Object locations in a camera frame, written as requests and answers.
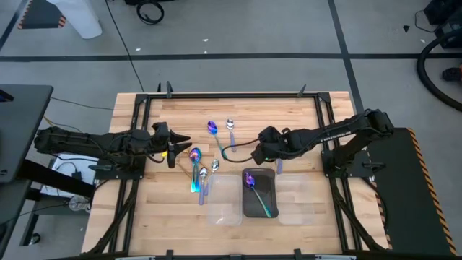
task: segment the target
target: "black metal frame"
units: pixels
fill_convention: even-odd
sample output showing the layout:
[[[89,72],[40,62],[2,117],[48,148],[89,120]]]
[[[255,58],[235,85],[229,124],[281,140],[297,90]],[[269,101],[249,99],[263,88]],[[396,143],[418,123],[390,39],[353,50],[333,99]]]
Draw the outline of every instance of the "black metal frame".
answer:
[[[156,99],[194,99],[194,98],[201,98],[201,99],[210,99],[210,98],[312,98],[314,99],[315,102],[315,109],[316,109],[316,114],[318,116],[318,123],[319,126],[322,127],[324,126],[324,120],[323,120],[323,111],[321,107],[321,101],[324,101],[326,104],[326,110],[328,113],[328,119],[330,124],[334,122],[334,111],[332,109],[331,105],[331,99],[330,99],[330,94],[328,92],[309,92],[309,93],[303,93],[303,92],[213,92],[213,93],[173,93],[171,88],[169,89],[168,93],[157,93],[157,94],[138,94],[136,95],[135,98],[135,105],[134,105],[134,112],[133,116],[131,119],[131,130],[136,129],[136,125],[138,123],[138,117],[139,117],[139,110],[141,108],[141,104],[144,103],[144,114],[143,114],[143,119],[141,123],[141,128],[142,129],[147,129],[148,127],[148,120],[149,120],[149,109],[151,106],[151,102]],[[339,146],[340,143],[338,139],[334,140],[334,145],[335,147]],[[323,143],[323,150],[329,150],[329,146],[326,143]],[[335,178],[329,178],[329,182],[331,184],[331,190],[332,194],[334,195],[334,189],[338,189],[336,185],[336,179]],[[348,208],[352,210],[354,213],[354,207],[352,203],[352,197],[351,197],[351,192],[349,190],[349,184],[347,178],[342,178],[341,180],[342,186],[344,189],[344,195],[346,198],[346,204]],[[125,193],[126,193],[126,184],[127,181],[122,180],[118,192],[118,199],[117,199],[117,204],[115,208],[115,217],[119,216],[121,213],[121,209],[123,206],[123,200],[125,198]],[[135,192],[138,190],[138,185],[139,185],[139,180],[133,180],[132,183],[132,190],[134,189]],[[136,206],[136,199],[135,202],[132,204],[128,211],[128,216],[127,216],[127,222],[126,222],[126,230],[125,230],[125,235],[123,239],[123,249],[122,252],[128,255],[128,250],[130,247],[130,241],[131,241],[131,229],[134,221],[134,212],[135,212],[135,206]],[[334,209],[335,209],[335,215],[336,215],[336,222],[337,222],[337,227],[339,231],[339,240],[341,244],[341,249],[343,252],[348,251],[348,243],[347,243],[347,235],[345,232],[345,227],[344,227],[344,220],[342,217],[341,209],[340,207],[334,202]],[[361,247],[361,240],[359,238],[359,235],[357,231],[353,228],[352,226],[352,231],[353,231],[353,238],[354,238],[354,246],[355,249],[357,250],[362,250]],[[118,232],[116,231],[113,237],[110,240],[109,244],[109,253],[114,253],[116,251],[116,243],[117,243],[117,236]],[[217,258],[219,256],[188,256],[189,259],[210,259],[210,258]],[[263,256],[245,256],[247,259],[293,259],[294,255],[263,255]],[[312,258],[314,255],[301,255],[300,257],[309,257]]]

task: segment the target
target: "gray floor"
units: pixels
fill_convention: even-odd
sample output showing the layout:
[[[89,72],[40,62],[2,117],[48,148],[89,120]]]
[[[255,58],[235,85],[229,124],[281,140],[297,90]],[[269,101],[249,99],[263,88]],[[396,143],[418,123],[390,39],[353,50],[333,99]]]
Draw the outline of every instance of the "gray floor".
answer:
[[[335,0],[350,53],[419,53],[435,38],[414,26],[414,13],[428,0]],[[0,34],[16,11],[17,0],[0,4]],[[82,40],[69,23],[61,29],[13,29],[0,56],[126,55],[103,0],[92,0],[103,34]],[[135,8],[123,1],[109,3],[131,55],[207,53],[340,53],[327,0],[181,0],[165,2],[165,20],[148,26]],[[424,18],[419,23],[426,25]],[[403,26],[409,25],[408,32]],[[446,52],[436,48],[433,52]],[[458,158],[462,141],[459,112],[443,105],[423,88],[415,60],[353,60],[365,108],[389,113],[396,126],[412,127],[422,147],[453,240],[462,250],[462,182]],[[447,93],[462,100],[460,84],[447,84],[439,72],[458,60],[427,62],[430,77]],[[341,59],[272,58],[176,61],[135,61],[146,91],[158,82],[172,82],[175,91],[350,91]],[[110,108],[118,92],[139,92],[128,61],[0,62],[0,83],[52,85],[53,96]],[[104,133],[110,111],[91,110],[51,101],[52,121],[82,131]],[[33,149],[28,157],[46,164],[49,157]],[[32,207],[25,205],[24,211]],[[43,241],[19,247],[26,217],[18,221],[5,259],[49,259],[78,254],[85,217],[41,217],[37,231]]]

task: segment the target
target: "wooden table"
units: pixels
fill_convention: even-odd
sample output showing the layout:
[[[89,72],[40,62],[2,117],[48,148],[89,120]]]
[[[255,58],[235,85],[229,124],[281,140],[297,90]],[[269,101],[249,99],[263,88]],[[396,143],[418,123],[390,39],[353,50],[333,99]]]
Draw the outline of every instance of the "wooden table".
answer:
[[[353,116],[348,92],[330,94],[336,121]],[[118,95],[110,132],[129,129],[135,95]],[[314,101],[307,98],[155,100],[151,104],[148,125],[166,121],[176,133],[191,137],[193,147],[202,151],[201,162],[205,166],[209,167],[214,158],[219,158],[220,168],[215,174],[240,175],[243,168],[256,167],[256,164],[253,161],[243,164],[225,162],[214,137],[206,130],[207,122],[215,121],[219,128],[218,137],[228,144],[227,118],[235,121],[237,143],[255,139],[268,125],[280,131],[285,127],[318,128]],[[227,154],[235,160],[244,159],[250,156],[254,147],[239,147],[236,153],[227,151]],[[312,225],[282,225],[277,219],[245,216],[239,226],[208,225],[207,205],[198,205],[199,195],[190,192],[191,179],[182,170],[191,172],[188,155],[178,156],[178,166],[173,169],[169,169],[166,162],[155,164],[148,161],[144,179],[139,184],[130,255],[165,255],[168,249],[173,249],[175,255],[293,254],[295,248],[301,248],[303,254],[341,253],[331,190],[323,174],[320,150],[318,145],[302,157],[284,161],[284,173],[309,175],[311,196],[304,198],[304,202],[311,203],[315,210]],[[261,167],[276,169],[273,163],[264,163]],[[350,179],[349,182],[359,221],[380,245],[387,248],[374,191],[359,179]],[[111,223],[119,183],[109,181],[97,190],[82,251],[91,249]],[[121,249],[124,228],[122,223],[118,249]],[[347,220],[345,228],[349,247],[352,248],[352,233]]]

